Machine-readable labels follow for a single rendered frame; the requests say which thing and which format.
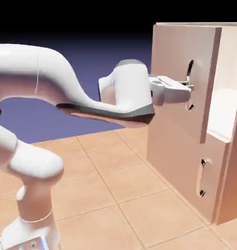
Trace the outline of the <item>short light wood cabinet door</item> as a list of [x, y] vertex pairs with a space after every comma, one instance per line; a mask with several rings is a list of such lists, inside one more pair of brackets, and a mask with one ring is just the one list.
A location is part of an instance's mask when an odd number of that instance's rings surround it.
[[[211, 134], [200, 144], [168, 118], [155, 117], [149, 126], [147, 160], [209, 222], [216, 219], [229, 148], [229, 142]], [[202, 158], [207, 163], [201, 182], [205, 195], [200, 198], [196, 180]]]

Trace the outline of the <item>light wood cabinet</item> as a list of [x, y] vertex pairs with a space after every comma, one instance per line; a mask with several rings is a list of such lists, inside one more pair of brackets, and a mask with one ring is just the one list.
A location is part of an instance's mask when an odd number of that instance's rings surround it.
[[[157, 24], [212, 26], [222, 29], [206, 131], [206, 136], [211, 134], [230, 143], [216, 219], [211, 222], [220, 225], [237, 218], [237, 23]], [[155, 117], [172, 121], [162, 112], [163, 105], [155, 106]]]

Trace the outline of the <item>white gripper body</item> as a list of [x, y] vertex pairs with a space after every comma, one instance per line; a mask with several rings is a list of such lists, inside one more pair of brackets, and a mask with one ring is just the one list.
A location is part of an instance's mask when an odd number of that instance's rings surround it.
[[165, 103], [184, 103], [190, 99], [192, 90], [188, 86], [167, 76], [158, 76], [157, 78], [164, 86]]

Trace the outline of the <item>tall light wood cabinet door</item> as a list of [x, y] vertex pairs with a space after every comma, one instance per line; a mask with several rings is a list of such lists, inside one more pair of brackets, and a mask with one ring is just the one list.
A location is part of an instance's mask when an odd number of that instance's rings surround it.
[[191, 99], [161, 107], [197, 142], [206, 140], [222, 29], [212, 26], [163, 25], [153, 27], [151, 73], [184, 81], [190, 62]]

